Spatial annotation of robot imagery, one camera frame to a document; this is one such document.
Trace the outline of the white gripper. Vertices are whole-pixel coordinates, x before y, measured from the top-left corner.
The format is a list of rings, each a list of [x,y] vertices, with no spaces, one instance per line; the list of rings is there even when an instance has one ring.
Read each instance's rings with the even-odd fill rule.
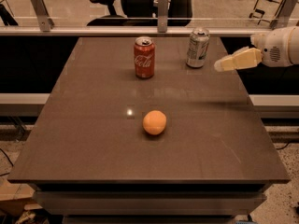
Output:
[[[260,62],[268,67],[294,65],[294,28],[285,27],[268,33],[254,34],[249,46],[236,50],[214,63],[218,72],[256,67]]]

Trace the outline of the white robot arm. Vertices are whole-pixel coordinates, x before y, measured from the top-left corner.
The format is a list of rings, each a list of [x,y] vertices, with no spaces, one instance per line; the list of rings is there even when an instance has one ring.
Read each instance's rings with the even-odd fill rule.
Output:
[[[299,64],[299,27],[278,28],[250,36],[252,48],[244,47],[214,63],[218,72],[256,67],[289,67]]]

